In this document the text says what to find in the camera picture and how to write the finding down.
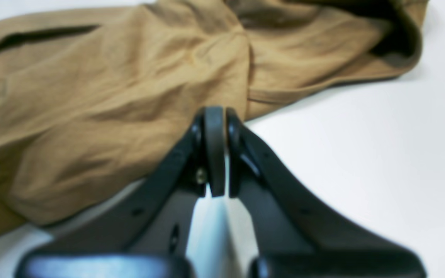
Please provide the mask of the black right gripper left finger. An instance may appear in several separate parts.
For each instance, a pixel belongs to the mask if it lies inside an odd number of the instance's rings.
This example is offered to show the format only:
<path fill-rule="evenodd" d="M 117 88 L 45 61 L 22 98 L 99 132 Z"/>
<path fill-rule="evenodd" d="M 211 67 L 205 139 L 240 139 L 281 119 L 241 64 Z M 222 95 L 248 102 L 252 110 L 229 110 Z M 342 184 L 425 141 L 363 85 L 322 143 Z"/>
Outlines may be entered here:
<path fill-rule="evenodd" d="M 146 181 L 99 217 L 24 256 L 18 278 L 192 278 L 193 210 L 225 192 L 224 109 L 200 109 Z"/>

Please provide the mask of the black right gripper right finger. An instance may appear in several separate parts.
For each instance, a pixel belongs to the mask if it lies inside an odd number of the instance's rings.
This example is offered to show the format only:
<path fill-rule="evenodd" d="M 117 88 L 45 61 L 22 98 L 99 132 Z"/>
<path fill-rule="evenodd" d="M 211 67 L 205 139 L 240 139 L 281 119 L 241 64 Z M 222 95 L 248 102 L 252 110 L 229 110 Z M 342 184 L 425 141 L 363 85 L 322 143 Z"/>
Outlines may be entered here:
<path fill-rule="evenodd" d="M 425 278 L 419 257 L 325 204 L 226 110 L 229 196 L 250 214 L 258 255 L 249 278 Z"/>

